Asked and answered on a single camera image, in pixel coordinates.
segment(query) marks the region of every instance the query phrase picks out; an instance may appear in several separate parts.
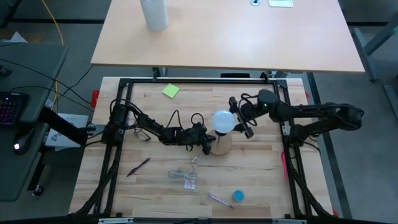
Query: wooden table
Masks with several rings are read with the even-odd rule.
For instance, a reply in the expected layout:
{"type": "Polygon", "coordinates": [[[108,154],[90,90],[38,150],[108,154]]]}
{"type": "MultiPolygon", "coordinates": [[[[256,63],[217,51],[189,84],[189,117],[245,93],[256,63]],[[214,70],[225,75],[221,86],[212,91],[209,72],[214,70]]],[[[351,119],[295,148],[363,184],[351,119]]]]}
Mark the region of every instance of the wooden table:
{"type": "MultiPolygon", "coordinates": [[[[118,83],[119,78],[103,78],[93,117],[95,124],[108,122],[109,103],[116,97],[118,83]]],[[[307,104],[302,80],[288,79],[287,83],[292,105],[307,104]]],[[[174,99],[162,94],[164,87],[165,84],[161,83],[136,83],[132,101],[164,125],[176,109],[180,111],[182,126],[186,128],[191,126],[191,115],[199,112],[211,130],[212,114],[217,110],[227,110],[230,96],[238,98],[241,93],[255,95],[260,89],[270,86],[178,84],[180,91],[174,99]]],[[[198,174],[195,190],[184,189],[182,179],[170,179],[167,174],[179,167],[190,171],[188,163],[201,149],[187,152],[184,146],[165,146],[154,136],[150,142],[142,142],[132,132],[127,132],[112,213],[123,212],[126,217],[163,218],[282,218],[286,213],[293,214],[289,182],[284,179],[280,160],[283,147],[279,124],[272,122],[268,116],[262,116],[257,121],[259,126],[253,127],[253,138],[246,139],[244,134],[233,133],[233,147],[226,155],[199,156],[194,164],[198,174]],[[126,177],[132,168],[148,157],[152,159],[146,165],[126,177]],[[246,196],[241,203],[231,199],[232,193],[238,189],[243,190],[246,196]],[[233,204],[235,209],[209,198],[207,193],[233,204]]],[[[295,122],[307,124],[310,119],[296,119],[295,122]]],[[[171,126],[177,125],[177,119],[174,119],[171,126]]],[[[70,212],[77,211],[98,186],[104,151],[103,144],[86,147],[70,212]]],[[[308,188],[331,212],[318,151],[305,146],[301,148],[301,155],[308,188]]],[[[304,211],[301,191],[298,191],[298,197],[304,211]]]]}
{"type": "Polygon", "coordinates": [[[363,73],[337,0],[167,0],[169,26],[147,29],[138,0],[112,0],[95,65],[363,73]]]}

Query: white ball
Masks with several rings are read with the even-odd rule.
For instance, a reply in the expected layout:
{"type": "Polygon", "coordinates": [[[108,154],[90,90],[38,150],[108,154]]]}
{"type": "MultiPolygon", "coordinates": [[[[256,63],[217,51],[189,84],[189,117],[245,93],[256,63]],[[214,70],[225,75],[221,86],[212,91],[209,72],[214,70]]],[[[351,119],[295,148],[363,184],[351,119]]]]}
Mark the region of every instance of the white ball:
{"type": "Polygon", "coordinates": [[[214,130],[222,134],[227,134],[235,128],[234,116],[227,110],[217,111],[213,115],[212,123],[214,130]]]}

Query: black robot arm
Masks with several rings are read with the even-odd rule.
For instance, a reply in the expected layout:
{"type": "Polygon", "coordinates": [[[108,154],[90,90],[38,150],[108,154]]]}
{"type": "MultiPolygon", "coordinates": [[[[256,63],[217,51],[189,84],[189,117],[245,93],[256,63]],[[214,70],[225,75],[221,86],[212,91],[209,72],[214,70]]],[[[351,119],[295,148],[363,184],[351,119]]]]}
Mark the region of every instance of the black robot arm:
{"type": "Polygon", "coordinates": [[[193,123],[192,128],[183,129],[182,127],[164,127],[154,119],[150,119],[136,105],[128,102],[115,104],[111,110],[109,122],[104,128],[101,142],[104,144],[116,144],[121,141],[120,132],[128,129],[141,128],[159,138],[159,141],[168,146],[188,146],[192,150],[193,145],[202,146],[203,152],[208,155],[211,150],[210,142],[216,138],[206,134],[207,129],[203,123],[193,123]],[[128,115],[132,112],[136,122],[128,126],[128,115]]]}
{"type": "Polygon", "coordinates": [[[256,126],[256,118],[267,113],[275,122],[284,122],[292,118],[324,118],[305,126],[295,124],[290,127],[289,139],[292,144],[299,146],[302,146],[304,140],[309,136],[318,136],[334,129],[354,131],[362,126],[364,111],[348,104],[325,103],[290,106],[280,101],[273,92],[268,90],[260,90],[257,96],[244,93],[241,98],[239,103],[235,97],[229,99],[229,111],[238,116],[239,124],[234,130],[245,132],[247,138],[251,138],[254,134],[248,124],[256,126]],[[257,98],[257,103],[251,103],[250,98],[257,98]]]}

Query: keyboard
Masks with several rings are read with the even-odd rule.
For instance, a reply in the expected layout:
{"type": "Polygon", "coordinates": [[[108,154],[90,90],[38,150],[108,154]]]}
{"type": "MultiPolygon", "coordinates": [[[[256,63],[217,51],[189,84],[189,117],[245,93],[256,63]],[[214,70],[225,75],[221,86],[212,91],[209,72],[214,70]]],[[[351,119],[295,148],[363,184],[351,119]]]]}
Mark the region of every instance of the keyboard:
{"type": "Polygon", "coordinates": [[[13,126],[27,103],[28,94],[0,92],[0,126],[13,126]]]}

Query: blue bottle cap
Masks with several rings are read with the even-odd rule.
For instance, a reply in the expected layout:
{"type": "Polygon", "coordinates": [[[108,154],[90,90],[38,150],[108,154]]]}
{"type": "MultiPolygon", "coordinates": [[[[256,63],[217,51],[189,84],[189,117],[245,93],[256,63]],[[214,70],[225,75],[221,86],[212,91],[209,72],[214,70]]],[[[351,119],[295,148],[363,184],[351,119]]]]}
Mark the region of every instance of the blue bottle cap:
{"type": "Polygon", "coordinates": [[[237,202],[242,202],[244,199],[244,194],[243,191],[241,190],[235,190],[234,194],[232,195],[232,198],[237,201],[237,202]]]}

